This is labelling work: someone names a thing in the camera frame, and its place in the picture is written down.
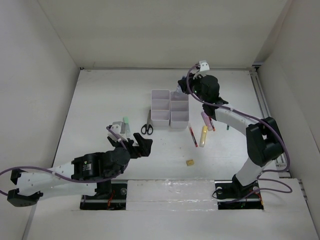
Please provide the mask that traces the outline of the black handled scissors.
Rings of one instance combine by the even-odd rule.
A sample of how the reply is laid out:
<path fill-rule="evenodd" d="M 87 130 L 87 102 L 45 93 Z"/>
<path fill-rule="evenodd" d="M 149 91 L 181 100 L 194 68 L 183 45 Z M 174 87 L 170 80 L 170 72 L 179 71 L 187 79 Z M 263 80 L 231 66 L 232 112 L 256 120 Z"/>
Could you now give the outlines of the black handled scissors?
<path fill-rule="evenodd" d="M 153 131 L 154 131 L 154 129 L 152 126 L 151 110 L 149 110 L 146 123 L 141 127 L 140 132 L 143 135 L 151 135 L 153 133 Z"/>

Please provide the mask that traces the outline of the clear bottle blue cap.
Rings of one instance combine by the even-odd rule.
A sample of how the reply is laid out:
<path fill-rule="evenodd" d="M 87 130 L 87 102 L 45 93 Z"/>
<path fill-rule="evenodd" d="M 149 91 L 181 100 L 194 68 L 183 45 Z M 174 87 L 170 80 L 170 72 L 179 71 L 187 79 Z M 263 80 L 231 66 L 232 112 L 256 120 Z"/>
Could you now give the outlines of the clear bottle blue cap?
<path fill-rule="evenodd" d="M 183 91 L 181 86 L 178 84 L 176 87 L 176 90 L 172 93 L 172 98 L 173 99 L 180 99 L 183 96 Z"/>

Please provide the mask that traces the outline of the pink highlighter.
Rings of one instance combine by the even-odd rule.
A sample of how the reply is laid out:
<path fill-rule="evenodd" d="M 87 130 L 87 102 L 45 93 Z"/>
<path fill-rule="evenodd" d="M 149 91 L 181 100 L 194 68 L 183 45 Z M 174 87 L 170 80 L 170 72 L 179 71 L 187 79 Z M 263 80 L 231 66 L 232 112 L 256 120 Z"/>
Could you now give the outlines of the pink highlighter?
<path fill-rule="evenodd" d="M 208 128 L 208 131 L 212 131 L 213 128 L 212 128 L 212 125 L 211 125 L 210 118 L 206 115 L 206 113 L 204 111 L 201 112 L 201 116 L 202 116 L 202 119 L 203 119 L 205 125 Z"/>

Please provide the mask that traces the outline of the green highlighter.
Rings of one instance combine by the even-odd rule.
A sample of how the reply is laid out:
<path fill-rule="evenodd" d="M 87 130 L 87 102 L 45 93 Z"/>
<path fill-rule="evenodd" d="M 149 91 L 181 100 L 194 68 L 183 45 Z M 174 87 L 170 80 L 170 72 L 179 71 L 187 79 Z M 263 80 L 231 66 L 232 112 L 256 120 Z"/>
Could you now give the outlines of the green highlighter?
<path fill-rule="evenodd" d="M 125 134 L 127 137 L 130 137 L 131 136 L 131 129 L 130 129 L 130 124 L 129 124 L 129 118 L 127 116 L 125 116 L 123 118 L 123 122 L 125 125 Z"/>

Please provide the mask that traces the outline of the yellow highlighter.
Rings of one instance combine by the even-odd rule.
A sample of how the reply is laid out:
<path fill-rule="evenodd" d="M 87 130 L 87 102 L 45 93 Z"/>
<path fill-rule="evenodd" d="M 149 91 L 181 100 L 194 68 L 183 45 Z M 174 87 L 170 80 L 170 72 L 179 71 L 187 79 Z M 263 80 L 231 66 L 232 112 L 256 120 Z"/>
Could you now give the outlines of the yellow highlighter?
<path fill-rule="evenodd" d="M 206 137 L 208 133 L 208 127 L 204 125 L 201 130 L 201 136 L 200 136 L 200 141 L 199 141 L 199 147 L 203 148 L 206 143 Z"/>

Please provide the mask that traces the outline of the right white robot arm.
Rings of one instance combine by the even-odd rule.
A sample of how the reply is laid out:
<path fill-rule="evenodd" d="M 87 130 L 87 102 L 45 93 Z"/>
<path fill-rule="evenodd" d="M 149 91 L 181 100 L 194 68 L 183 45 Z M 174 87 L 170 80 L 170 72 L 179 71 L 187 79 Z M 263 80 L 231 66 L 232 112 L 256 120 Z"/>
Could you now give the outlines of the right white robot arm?
<path fill-rule="evenodd" d="M 191 95 L 202 104 L 204 113 L 216 122 L 224 123 L 246 138 L 248 159 L 232 177 L 231 183 L 216 187 L 212 196 L 234 204 L 258 194 L 254 189 L 266 166 L 280 155 L 288 155 L 277 122 L 272 117 L 257 118 L 234 109 L 220 96 L 218 79 L 212 75 L 190 73 L 178 82 L 178 92 Z"/>

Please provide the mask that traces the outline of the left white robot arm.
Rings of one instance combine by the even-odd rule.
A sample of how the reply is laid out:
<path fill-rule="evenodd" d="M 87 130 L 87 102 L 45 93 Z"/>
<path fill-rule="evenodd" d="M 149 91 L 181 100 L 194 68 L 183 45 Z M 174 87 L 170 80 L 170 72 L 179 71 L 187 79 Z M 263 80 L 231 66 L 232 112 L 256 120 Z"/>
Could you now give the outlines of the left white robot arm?
<path fill-rule="evenodd" d="M 136 132 L 133 139 L 108 137 L 113 150 L 88 153 L 65 164 L 41 168 L 20 166 L 10 169 L 15 185 L 7 193 L 7 201 L 15 207 L 29 207 L 40 200 L 82 195 L 98 199 L 113 194 L 112 180 L 122 175 L 130 160 L 148 157 L 153 140 Z"/>

